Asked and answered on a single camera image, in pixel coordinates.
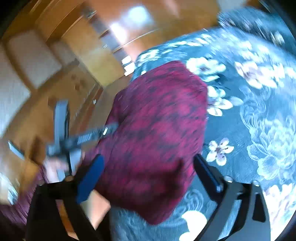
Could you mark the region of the person's left hand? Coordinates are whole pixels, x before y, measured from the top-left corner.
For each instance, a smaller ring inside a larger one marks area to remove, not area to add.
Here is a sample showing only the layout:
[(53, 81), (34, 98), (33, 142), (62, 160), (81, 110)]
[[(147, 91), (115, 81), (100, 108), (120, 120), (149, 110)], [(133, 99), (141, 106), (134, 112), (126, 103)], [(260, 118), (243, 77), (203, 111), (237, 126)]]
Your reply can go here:
[[(73, 175), (76, 174), (78, 168), (81, 166), (81, 163), (85, 158), (85, 151), (81, 151), (79, 157), (80, 157), (80, 160), (76, 164), (74, 171), (72, 171)], [(68, 164), (66, 164), (64, 161), (60, 160), (59, 158), (46, 159), (46, 161), (44, 162), (44, 173), (45, 173), (46, 182), (47, 183), (59, 182), (57, 171), (66, 172), (68, 171), (68, 169), (69, 169)]]

